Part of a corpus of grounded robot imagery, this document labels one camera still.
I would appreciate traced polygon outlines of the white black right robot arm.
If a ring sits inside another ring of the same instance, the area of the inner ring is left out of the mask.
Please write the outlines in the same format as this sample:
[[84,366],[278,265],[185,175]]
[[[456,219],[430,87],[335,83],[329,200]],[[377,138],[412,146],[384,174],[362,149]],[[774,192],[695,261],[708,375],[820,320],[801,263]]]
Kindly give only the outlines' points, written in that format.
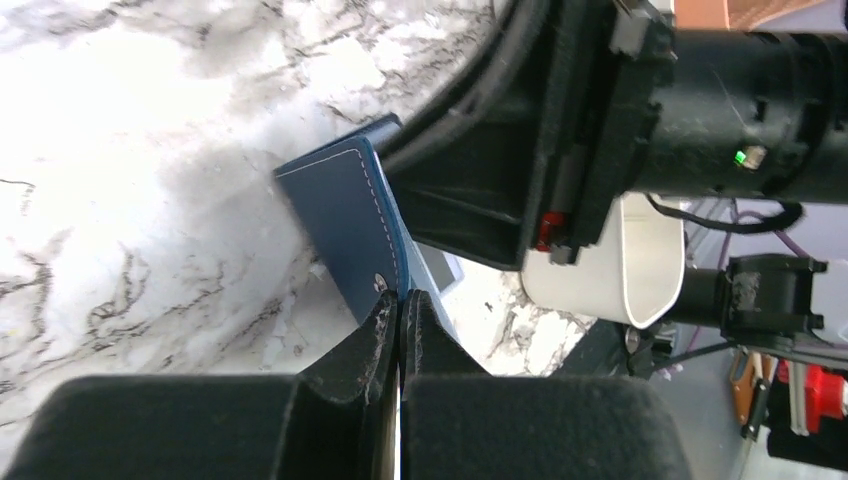
[[777,254],[695,270],[684,226],[787,229],[847,201],[847,38],[680,30],[648,1],[512,1],[379,148],[412,237],[517,271],[531,300],[834,369],[813,305],[842,269]]

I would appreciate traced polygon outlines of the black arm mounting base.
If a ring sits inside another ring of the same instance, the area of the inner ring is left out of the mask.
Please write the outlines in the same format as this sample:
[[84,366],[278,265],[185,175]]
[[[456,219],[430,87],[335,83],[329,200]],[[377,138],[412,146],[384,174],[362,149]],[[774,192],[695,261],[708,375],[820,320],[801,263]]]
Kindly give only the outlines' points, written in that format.
[[566,355],[551,377],[630,376],[648,380],[678,343],[674,324],[660,322],[640,330],[597,320]]

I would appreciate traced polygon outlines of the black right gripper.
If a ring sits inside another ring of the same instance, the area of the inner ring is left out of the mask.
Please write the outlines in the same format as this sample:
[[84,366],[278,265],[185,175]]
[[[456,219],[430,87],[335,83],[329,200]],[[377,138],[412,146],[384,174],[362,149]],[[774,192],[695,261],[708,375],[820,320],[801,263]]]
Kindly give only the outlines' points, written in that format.
[[536,146],[533,246],[576,264],[658,118],[651,95],[671,81],[674,33],[673,13],[649,1],[508,2],[468,63],[378,149],[412,238],[517,270]]

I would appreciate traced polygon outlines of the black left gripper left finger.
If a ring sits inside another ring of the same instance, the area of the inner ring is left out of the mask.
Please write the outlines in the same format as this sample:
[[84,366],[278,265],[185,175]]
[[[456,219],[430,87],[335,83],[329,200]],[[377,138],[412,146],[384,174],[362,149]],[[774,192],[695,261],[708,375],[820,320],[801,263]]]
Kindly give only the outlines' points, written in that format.
[[10,479],[389,479],[399,303],[297,375],[89,376],[37,411]]

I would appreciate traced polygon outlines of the blue leather card holder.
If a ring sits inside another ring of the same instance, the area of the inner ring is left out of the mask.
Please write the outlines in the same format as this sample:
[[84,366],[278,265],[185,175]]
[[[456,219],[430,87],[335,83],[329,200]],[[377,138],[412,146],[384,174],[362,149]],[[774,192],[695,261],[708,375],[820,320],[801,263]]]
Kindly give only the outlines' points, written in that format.
[[382,116],[286,162],[273,175],[358,323],[383,292],[405,298],[418,289],[430,293],[441,326],[454,335],[376,152],[401,126],[397,115]]

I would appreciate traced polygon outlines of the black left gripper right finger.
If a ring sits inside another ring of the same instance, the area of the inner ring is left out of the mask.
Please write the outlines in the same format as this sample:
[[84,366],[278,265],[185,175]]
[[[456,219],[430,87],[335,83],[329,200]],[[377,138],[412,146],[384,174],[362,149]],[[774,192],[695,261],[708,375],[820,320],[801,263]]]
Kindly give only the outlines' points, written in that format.
[[410,291],[399,320],[405,479],[688,479],[675,423],[622,376],[494,376]]

